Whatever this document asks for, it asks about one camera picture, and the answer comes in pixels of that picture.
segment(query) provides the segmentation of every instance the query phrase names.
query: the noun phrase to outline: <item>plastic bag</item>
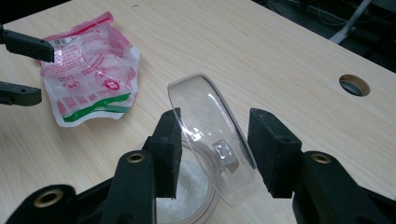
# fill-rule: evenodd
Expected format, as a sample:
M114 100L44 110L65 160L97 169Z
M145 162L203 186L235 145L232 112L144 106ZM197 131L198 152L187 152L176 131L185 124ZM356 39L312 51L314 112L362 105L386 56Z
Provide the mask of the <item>plastic bag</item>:
M55 63L41 63L41 76L60 126L87 119L119 119L137 95L139 51L110 26L107 12L45 40Z

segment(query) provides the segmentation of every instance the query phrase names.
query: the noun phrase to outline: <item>plastic lid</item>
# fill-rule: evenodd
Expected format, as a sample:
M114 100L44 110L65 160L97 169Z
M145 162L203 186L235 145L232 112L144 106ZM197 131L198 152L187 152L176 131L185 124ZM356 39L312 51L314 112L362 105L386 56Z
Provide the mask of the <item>plastic lid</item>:
M258 186L256 162L214 83L195 74L169 84L168 94L196 160L224 202L234 207L253 195ZM201 155L211 155L215 164L208 166Z

